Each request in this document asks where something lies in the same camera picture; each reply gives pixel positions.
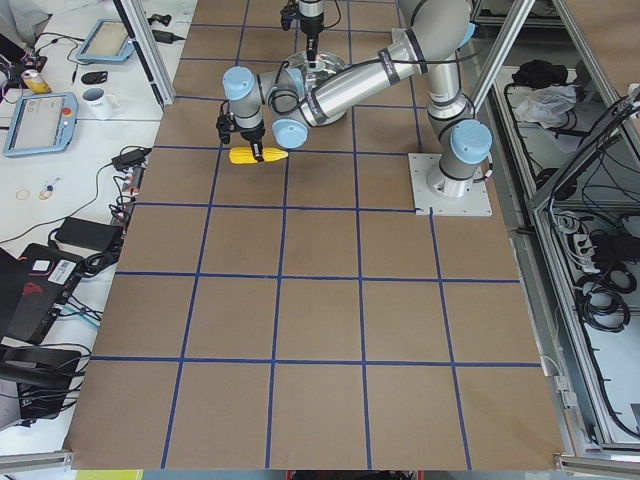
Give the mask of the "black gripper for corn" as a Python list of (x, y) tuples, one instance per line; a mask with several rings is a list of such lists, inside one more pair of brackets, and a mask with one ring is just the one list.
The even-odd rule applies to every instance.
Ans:
[(263, 155), (263, 137), (265, 135), (265, 127), (257, 125), (252, 128), (243, 128), (240, 131), (241, 137), (251, 144), (252, 156), (258, 163), (264, 161)]

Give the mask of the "black gripper holding lid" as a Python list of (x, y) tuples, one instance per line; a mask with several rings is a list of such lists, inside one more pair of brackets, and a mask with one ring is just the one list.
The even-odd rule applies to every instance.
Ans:
[(313, 17), (300, 15), (300, 29), (306, 36), (306, 60), (309, 68), (316, 67), (318, 35), (323, 31), (323, 15)]

